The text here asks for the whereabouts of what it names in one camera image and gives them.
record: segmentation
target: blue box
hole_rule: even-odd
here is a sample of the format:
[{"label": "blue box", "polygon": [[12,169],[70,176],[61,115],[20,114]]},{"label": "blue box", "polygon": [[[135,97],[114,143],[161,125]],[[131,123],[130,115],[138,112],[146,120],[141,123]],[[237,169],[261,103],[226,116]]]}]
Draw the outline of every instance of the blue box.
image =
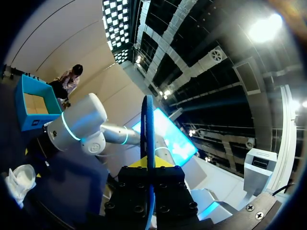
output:
[{"label": "blue box", "polygon": [[[28,114],[24,93],[43,97],[49,114]],[[25,75],[16,86],[15,105],[21,131],[41,128],[44,123],[57,119],[62,113],[52,87]]]}]

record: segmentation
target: black cable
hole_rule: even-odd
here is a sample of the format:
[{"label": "black cable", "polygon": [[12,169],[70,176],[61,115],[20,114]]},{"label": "black cable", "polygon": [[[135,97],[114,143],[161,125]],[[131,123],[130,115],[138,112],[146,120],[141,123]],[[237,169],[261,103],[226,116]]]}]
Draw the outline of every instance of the black cable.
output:
[{"label": "black cable", "polygon": [[278,194],[282,190],[287,189],[287,188],[291,187],[292,185],[295,185],[295,183],[289,183],[289,184],[285,185],[284,187],[281,187],[280,189],[278,189],[275,192],[273,192],[272,196],[275,196],[276,194]]}]

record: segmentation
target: cardboard box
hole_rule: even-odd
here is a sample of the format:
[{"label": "cardboard box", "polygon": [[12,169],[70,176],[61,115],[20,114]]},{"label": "cardboard box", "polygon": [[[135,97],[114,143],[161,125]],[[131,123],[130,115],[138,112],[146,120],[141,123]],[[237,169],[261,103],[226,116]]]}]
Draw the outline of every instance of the cardboard box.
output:
[{"label": "cardboard box", "polygon": [[28,114],[49,114],[43,97],[24,93]]}]

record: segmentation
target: ventilation fan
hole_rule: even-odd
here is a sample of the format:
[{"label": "ventilation fan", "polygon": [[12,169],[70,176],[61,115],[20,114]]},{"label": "ventilation fan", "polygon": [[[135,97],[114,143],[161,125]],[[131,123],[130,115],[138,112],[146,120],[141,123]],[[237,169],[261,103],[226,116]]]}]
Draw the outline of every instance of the ventilation fan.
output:
[{"label": "ventilation fan", "polygon": [[220,63],[223,59],[223,54],[220,50],[213,49],[209,52],[209,57],[216,63]]}]

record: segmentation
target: blue cable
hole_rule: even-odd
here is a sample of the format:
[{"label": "blue cable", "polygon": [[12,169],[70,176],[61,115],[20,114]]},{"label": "blue cable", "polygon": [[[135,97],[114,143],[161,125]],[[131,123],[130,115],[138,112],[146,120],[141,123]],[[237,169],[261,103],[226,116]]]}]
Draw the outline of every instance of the blue cable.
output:
[{"label": "blue cable", "polygon": [[[155,168],[154,161],[154,109],[153,109],[153,97],[151,95],[147,95],[144,97],[142,103],[142,111],[141,111],[141,158],[147,156],[147,170],[148,175],[150,177],[153,174],[153,170]],[[146,224],[146,230],[149,229],[151,219],[154,211],[154,186],[152,184],[149,185],[148,189],[148,219]]]}]

